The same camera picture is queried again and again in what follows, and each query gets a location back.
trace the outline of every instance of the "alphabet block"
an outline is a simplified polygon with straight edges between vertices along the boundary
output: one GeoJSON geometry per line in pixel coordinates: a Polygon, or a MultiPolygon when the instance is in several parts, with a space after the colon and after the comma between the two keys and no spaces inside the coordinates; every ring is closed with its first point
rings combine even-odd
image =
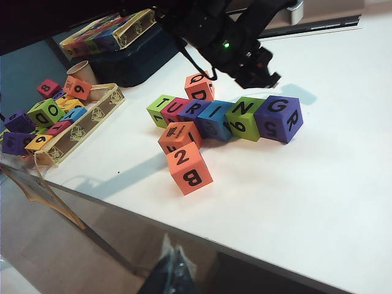
{"type": "Polygon", "coordinates": [[[188,99],[174,98],[162,111],[160,112],[164,117],[165,122],[169,125],[179,121],[178,113],[189,103],[188,99]]]}
{"type": "Polygon", "coordinates": [[[36,124],[29,118],[23,109],[16,111],[4,121],[4,126],[11,132],[30,133],[36,124]]]}
{"type": "Polygon", "coordinates": [[[77,108],[70,110],[59,121],[71,121],[72,123],[74,123],[79,118],[81,118],[86,112],[87,112],[87,109],[85,109],[85,107],[77,107],[77,108]]]}
{"type": "Polygon", "coordinates": [[[158,140],[165,154],[173,152],[190,142],[195,142],[198,148],[203,143],[203,139],[193,121],[171,122],[158,140]]]}
{"type": "Polygon", "coordinates": [[[170,174],[184,195],[213,181],[195,142],[166,155],[170,174]]]}
{"type": "Polygon", "coordinates": [[[254,113],[264,101],[264,99],[241,97],[226,112],[227,121],[234,136],[255,142],[260,139],[254,113]]]}
{"type": "Polygon", "coordinates": [[[52,138],[53,136],[51,135],[38,135],[24,148],[28,153],[34,154],[36,151],[41,150],[42,147],[52,138]]]}
{"type": "Polygon", "coordinates": [[[56,99],[56,103],[59,106],[64,105],[67,101],[75,99],[74,97],[72,97],[70,94],[65,94],[63,96],[61,96],[60,98],[56,99]]]}
{"type": "Polygon", "coordinates": [[[45,134],[47,130],[48,130],[47,127],[36,127],[34,131],[30,132],[30,134],[32,135],[45,134]]]}
{"type": "Polygon", "coordinates": [[[198,120],[207,137],[227,142],[233,136],[226,118],[226,112],[233,104],[215,100],[199,114],[198,120]]]}
{"type": "Polygon", "coordinates": [[[26,155],[25,146],[31,142],[36,135],[26,133],[4,133],[2,152],[13,155],[26,155]]]}
{"type": "Polygon", "coordinates": [[[54,101],[56,101],[57,99],[59,99],[60,97],[66,95],[66,94],[67,94],[67,93],[66,93],[63,89],[61,89],[61,90],[58,91],[55,95],[53,95],[52,99],[53,99],[54,101]]]}
{"type": "Polygon", "coordinates": [[[52,98],[38,102],[33,106],[27,115],[39,126],[50,127],[59,121],[65,112],[59,108],[52,98]]]}
{"type": "Polygon", "coordinates": [[[167,123],[164,120],[164,117],[160,113],[171,101],[174,100],[174,96],[169,96],[169,95],[161,95],[158,97],[157,100],[155,100],[153,103],[151,103],[147,107],[147,111],[149,115],[151,115],[153,121],[158,127],[163,127],[164,129],[167,127],[167,123]]]}
{"type": "Polygon", "coordinates": [[[58,121],[47,130],[46,135],[57,136],[71,124],[72,121],[58,121]]]}
{"type": "Polygon", "coordinates": [[[91,84],[86,81],[79,80],[78,78],[71,77],[70,75],[64,85],[64,91],[66,93],[81,100],[87,100],[90,89],[91,84]]]}
{"type": "Polygon", "coordinates": [[[212,81],[203,77],[200,73],[186,78],[185,92],[189,99],[214,100],[214,85],[212,81]]]}
{"type": "Polygon", "coordinates": [[[300,100],[269,96],[255,112],[255,119],[263,138],[288,143],[303,125],[300,100]]]}
{"type": "Polygon", "coordinates": [[[84,107],[83,103],[81,103],[78,99],[71,99],[68,100],[64,105],[60,106],[60,108],[67,113],[68,111],[78,108],[78,107],[84,107]]]}
{"type": "Polygon", "coordinates": [[[8,133],[8,132],[9,132],[9,130],[8,130],[8,129],[5,129],[5,130],[3,130],[3,131],[0,133],[0,142],[2,142],[3,139],[4,139],[4,133],[8,133]]]}
{"type": "Polygon", "coordinates": [[[55,81],[46,78],[37,87],[37,91],[44,99],[47,99],[53,97],[58,91],[61,91],[61,87],[55,81]]]}
{"type": "Polygon", "coordinates": [[[206,134],[202,128],[202,124],[197,116],[202,113],[202,111],[210,104],[210,101],[204,100],[191,100],[180,113],[178,113],[178,118],[180,121],[193,121],[198,129],[198,132],[202,138],[206,137],[206,134]]]}

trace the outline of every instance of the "black letter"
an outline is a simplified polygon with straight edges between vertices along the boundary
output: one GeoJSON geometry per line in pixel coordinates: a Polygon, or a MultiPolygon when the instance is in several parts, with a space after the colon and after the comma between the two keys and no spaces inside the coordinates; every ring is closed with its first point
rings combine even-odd
{"type": "Polygon", "coordinates": [[[190,170],[189,172],[185,173],[183,179],[188,182],[190,186],[199,185],[202,182],[202,179],[198,175],[196,170],[190,170]]]}
{"type": "Polygon", "coordinates": [[[253,102],[250,103],[246,108],[245,108],[245,101],[241,101],[232,111],[232,113],[236,112],[239,108],[241,109],[241,114],[244,115],[252,106],[253,102]]]}
{"type": "Polygon", "coordinates": [[[196,109],[199,109],[200,107],[202,107],[202,105],[200,103],[195,103],[193,104],[190,109],[188,109],[187,111],[185,111],[185,113],[190,112],[192,115],[195,113],[196,109]]]}
{"type": "Polygon", "coordinates": [[[37,114],[36,114],[36,119],[37,119],[40,123],[42,123],[42,124],[47,124],[47,123],[49,123],[49,120],[47,120],[47,118],[44,117],[42,113],[37,113],[37,114]]]}
{"type": "Polygon", "coordinates": [[[198,100],[205,100],[207,98],[207,93],[204,90],[193,92],[191,95],[192,95],[193,99],[198,99],[198,100]]]}
{"type": "Polygon", "coordinates": [[[271,133],[269,133],[269,134],[267,134],[267,135],[268,135],[268,136],[271,136],[271,137],[277,137],[277,135],[276,135],[276,130],[271,129],[271,128],[270,128],[271,126],[276,127],[276,125],[275,125],[273,122],[266,121],[266,122],[264,123],[264,127],[265,127],[267,130],[269,130],[269,131],[271,132],[271,133]]]}
{"type": "Polygon", "coordinates": [[[283,109],[285,109],[285,108],[286,108],[286,105],[281,105],[281,104],[278,105],[277,108],[273,108],[274,105],[275,105],[275,103],[279,103],[279,102],[283,102],[283,103],[285,103],[285,104],[288,104],[288,101],[287,101],[286,99],[278,99],[278,100],[272,101],[272,102],[268,105],[268,110],[269,110],[270,112],[280,112],[280,111],[282,111],[283,109]]]}
{"type": "Polygon", "coordinates": [[[294,113],[291,115],[291,117],[289,117],[289,119],[287,120],[287,124],[290,123],[290,127],[288,127],[289,132],[292,131],[292,127],[294,124],[296,124],[297,121],[298,121],[298,112],[297,110],[295,110],[294,113]]]}

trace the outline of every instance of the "floor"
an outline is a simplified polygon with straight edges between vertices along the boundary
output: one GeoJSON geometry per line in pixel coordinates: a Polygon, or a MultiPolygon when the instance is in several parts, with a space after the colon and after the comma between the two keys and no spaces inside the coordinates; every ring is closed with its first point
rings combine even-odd
{"type": "MultiPolygon", "coordinates": [[[[67,220],[40,203],[28,201],[11,180],[3,179],[1,254],[9,266],[2,264],[0,292],[137,293],[159,260],[167,232],[130,214],[55,192],[138,270],[126,270],[67,220]],[[7,272],[9,268],[16,273],[7,272]],[[30,284],[31,291],[19,287],[22,284],[30,284]]],[[[168,237],[172,244],[182,245],[187,258],[196,264],[195,282],[202,293],[321,293],[218,253],[194,239],[172,233],[168,237]]]]}

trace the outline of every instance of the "white surface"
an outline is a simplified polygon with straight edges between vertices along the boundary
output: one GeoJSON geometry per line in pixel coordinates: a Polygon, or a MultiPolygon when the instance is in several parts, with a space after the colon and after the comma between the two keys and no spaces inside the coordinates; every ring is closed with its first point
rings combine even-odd
{"type": "Polygon", "coordinates": [[[363,29],[265,42],[283,76],[276,89],[219,75],[217,100],[298,96],[304,125],[287,145],[206,141],[212,184],[181,195],[145,110],[160,94],[186,96],[195,70],[180,54],[124,89],[124,104],[46,179],[350,292],[392,293],[392,5],[373,10],[363,29]]]}

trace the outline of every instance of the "red block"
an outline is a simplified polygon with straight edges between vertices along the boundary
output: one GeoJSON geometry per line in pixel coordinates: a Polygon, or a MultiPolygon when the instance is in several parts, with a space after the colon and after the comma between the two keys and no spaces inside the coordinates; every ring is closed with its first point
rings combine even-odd
{"type": "Polygon", "coordinates": [[[57,92],[61,91],[61,87],[55,81],[50,79],[45,79],[41,85],[37,87],[38,93],[42,96],[42,98],[52,98],[57,92]]]}
{"type": "Polygon", "coordinates": [[[45,135],[52,135],[52,136],[57,136],[60,134],[63,130],[68,128],[72,124],[72,121],[58,121],[54,125],[50,127],[45,133],[45,135]]]}
{"type": "Polygon", "coordinates": [[[181,112],[182,109],[190,102],[188,99],[184,98],[174,98],[162,111],[161,115],[164,117],[164,120],[167,124],[175,123],[180,121],[178,117],[178,113],[181,112]]]}
{"type": "Polygon", "coordinates": [[[68,76],[66,84],[64,85],[64,91],[66,93],[81,100],[87,100],[90,89],[91,84],[87,83],[86,81],[71,77],[70,75],[68,76]]]}

